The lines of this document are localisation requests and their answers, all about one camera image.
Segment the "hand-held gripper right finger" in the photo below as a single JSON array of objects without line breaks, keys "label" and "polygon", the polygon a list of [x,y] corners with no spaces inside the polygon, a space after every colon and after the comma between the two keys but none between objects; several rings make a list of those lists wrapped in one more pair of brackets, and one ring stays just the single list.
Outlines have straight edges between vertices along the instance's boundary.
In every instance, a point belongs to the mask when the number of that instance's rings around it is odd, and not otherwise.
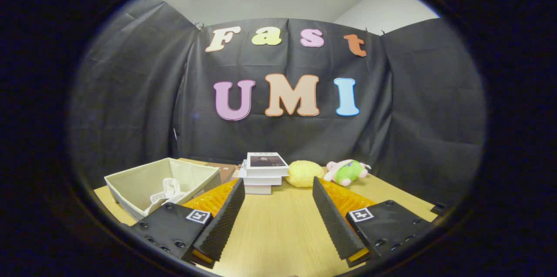
[{"label": "hand-held gripper right finger", "polygon": [[336,252],[349,267],[393,257],[432,227],[395,200],[375,203],[318,177],[312,196]]}]

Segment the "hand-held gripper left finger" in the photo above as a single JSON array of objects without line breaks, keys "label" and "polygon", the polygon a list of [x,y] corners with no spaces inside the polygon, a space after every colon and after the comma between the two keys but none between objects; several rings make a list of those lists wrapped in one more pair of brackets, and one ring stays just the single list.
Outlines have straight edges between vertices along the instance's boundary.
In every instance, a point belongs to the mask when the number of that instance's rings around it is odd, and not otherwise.
[{"label": "hand-held gripper left finger", "polygon": [[231,180],[184,204],[163,204],[130,232],[185,262],[211,268],[221,259],[244,199],[243,180]]}]

